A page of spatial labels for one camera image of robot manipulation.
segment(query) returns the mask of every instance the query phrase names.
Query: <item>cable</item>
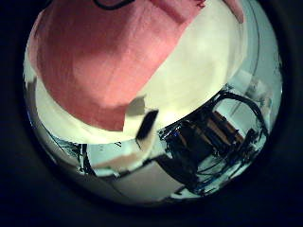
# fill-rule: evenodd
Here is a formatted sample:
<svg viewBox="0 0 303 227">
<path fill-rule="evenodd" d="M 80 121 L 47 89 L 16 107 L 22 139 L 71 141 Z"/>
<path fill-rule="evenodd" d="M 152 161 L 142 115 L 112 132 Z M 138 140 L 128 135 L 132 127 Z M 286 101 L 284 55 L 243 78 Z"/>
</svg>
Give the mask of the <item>cable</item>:
<svg viewBox="0 0 303 227">
<path fill-rule="evenodd" d="M 117 3 L 113 6 L 106 6 L 102 3 L 99 2 L 99 0 L 94 0 L 94 3 L 101 9 L 105 9 L 105 10 L 115 10 L 115 9 L 120 9 L 122 7 L 125 7 L 129 4 L 131 4 L 132 2 L 134 2 L 135 0 L 124 0 L 120 3 Z"/>
</svg>

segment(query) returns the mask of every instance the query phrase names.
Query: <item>pink cloth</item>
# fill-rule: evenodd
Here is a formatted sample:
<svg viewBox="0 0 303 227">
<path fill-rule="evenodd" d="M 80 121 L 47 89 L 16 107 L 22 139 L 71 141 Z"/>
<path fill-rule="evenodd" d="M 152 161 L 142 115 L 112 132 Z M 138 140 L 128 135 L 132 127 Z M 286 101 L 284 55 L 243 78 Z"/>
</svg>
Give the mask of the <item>pink cloth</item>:
<svg viewBox="0 0 303 227">
<path fill-rule="evenodd" d="M 54 0 L 36 21 L 29 59 L 67 112 L 89 125 L 122 131 L 128 105 L 203 2 L 137 0 L 106 11 L 92 0 Z"/>
<path fill-rule="evenodd" d="M 224 2 L 233 11 L 233 13 L 237 17 L 239 23 L 243 23 L 244 22 L 244 14 L 243 14 L 243 10 L 240 6 L 239 0 L 224 0 Z"/>
</svg>

